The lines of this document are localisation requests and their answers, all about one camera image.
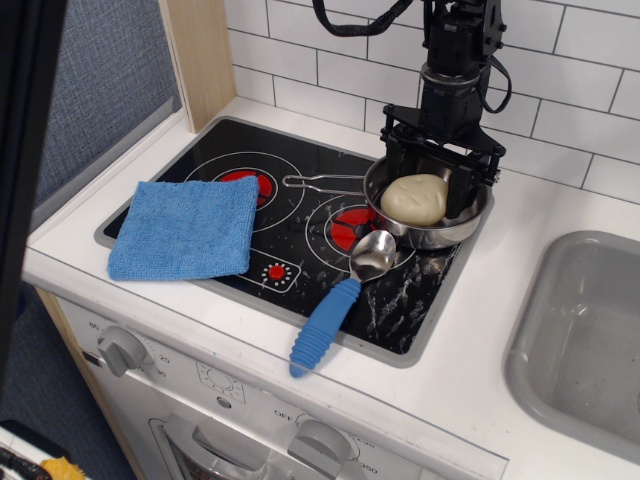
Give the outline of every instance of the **dough ball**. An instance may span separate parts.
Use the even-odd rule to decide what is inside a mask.
[[[380,206],[394,220],[428,227],[444,218],[448,194],[449,185],[437,175],[409,175],[387,187]]]

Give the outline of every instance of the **white tile wall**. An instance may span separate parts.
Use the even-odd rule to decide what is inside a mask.
[[[422,5],[384,34],[338,38],[312,0],[226,0],[238,94],[378,134],[382,107],[419,105]],[[365,25],[391,0],[325,0],[333,23]],[[507,109],[485,113],[501,167],[640,203],[640,0],[504,0]],[[506,81],[492,73],[487,99]]]

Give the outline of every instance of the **black cooktop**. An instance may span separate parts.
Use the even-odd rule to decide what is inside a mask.
[[[286,175],[364,175],[371,161],[223,119],[154,180],[229,181],[257,176],[260,194],[249,271],[195,283],[302,325],[329,289],[348,277],[349,253],[375,227],[364,197],[286,187],[282,179]],[[357,183],[349,186],[353,191],[358,188]],[[105,222],[96,238],[112,246],[127,212],[125,205]],[[425,343],[437,310],[446,302],[454,280],[446,282],[446,293],[441,287],[457,257],[458,247],[430,252],[399,249],[396,266],[363,285],[337,341],[398,366],[407,363],[412,346]],[[415,342],[416,337],[422,341]]]

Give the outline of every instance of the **gray sink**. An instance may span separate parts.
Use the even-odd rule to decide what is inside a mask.
[[[554,242],[506,374],[536,420],[640,464],[640,243],[602,232]]]

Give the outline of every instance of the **blue cloth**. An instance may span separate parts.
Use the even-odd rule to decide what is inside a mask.
[[[113,280],[199,280],[245,273],[258,179],[140,182],[109,257]]]

